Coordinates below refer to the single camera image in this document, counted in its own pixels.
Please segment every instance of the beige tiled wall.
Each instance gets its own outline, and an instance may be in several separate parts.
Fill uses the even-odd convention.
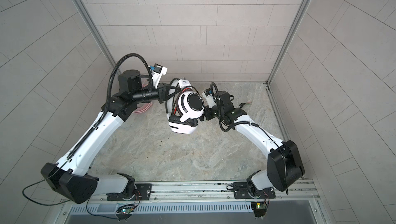
[[[40,181],[105,102],[111,65],[72,0],[0,0],[0,222],[42,223]],[[26,190],[60,197],[46,182]]]
[[[270,85],[332,223],[396,221],[395,9],[311,0]]]
[[[266,81],[301,0],[83,2],[115,60],[139,53],[168,67],[164,81],[183,74],[194,81]]]

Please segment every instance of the marble floor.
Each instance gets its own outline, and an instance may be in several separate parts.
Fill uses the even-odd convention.
[[[193,84],[200,93],[209,83]],[[262,128],[282,138],[263,83],[218,83],[235,96]],[[266,169],[266,158],[242,134],[222,132],[217,119],[198,121],[193,134],[171,132],[165,104],[154,101],[142,114],[132,114],[98,153],[90,174],[123,172],[136,181],[240,180]]]

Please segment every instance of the headphone ear cushion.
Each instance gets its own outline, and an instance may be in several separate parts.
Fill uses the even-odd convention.
[[[169,122],[173,122],[173,123],[178,123],[178,124],[189,125],[191,127],[196,127],[198,125],[197,118],[194,118],[194,119],[189,118],[185,122],[181,122],[180,121],[180,116],[176,116],[176,115],[169,116],[168,121]]]

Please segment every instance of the robotic arm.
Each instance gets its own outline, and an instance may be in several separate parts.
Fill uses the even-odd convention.
[[[148,75],[141,75],[137,70],[123,72],[118,76],[120,91],[111,97],[116,71],[131,56],[142,60]],[[252,196],[262,195],[268,187],[287,191],[288,186],[304,175],[304,167],[294,142],[284,142],[260,128],[244,110],[234,108],[229,93],[218,91],[215,83],[211,83],[211,88],[202,94],[208,103],[204,106],[203,98],[194,92],[196,89],[187,80],[175,78],[171,84],[159,83],[166,71],[167,68],[157,64],[149,68],[144,59],[135,53],[121,58],[110,77],[106,104],[95,122],[67,154],[55,164],[47,163],[42,168],[41,174],[54,191],[76,203],[83,203],[92,195],[105,193],[117,195],[124,200],[131,199],[135,194],[133,177],[123,173],[90,176],[87,172],[96,154],[137,108],[137,104],[155,99],[160,103],[165,102],[169,126],[173,132],[190,134],[196,129],[198,119],[204,121],[218,118],[223,131],[235,129],[250,139],[268,159],[266,171],[256,172],[247,179],[248,191]],[[142,87],[142,78],[149,79],[148,86]]]

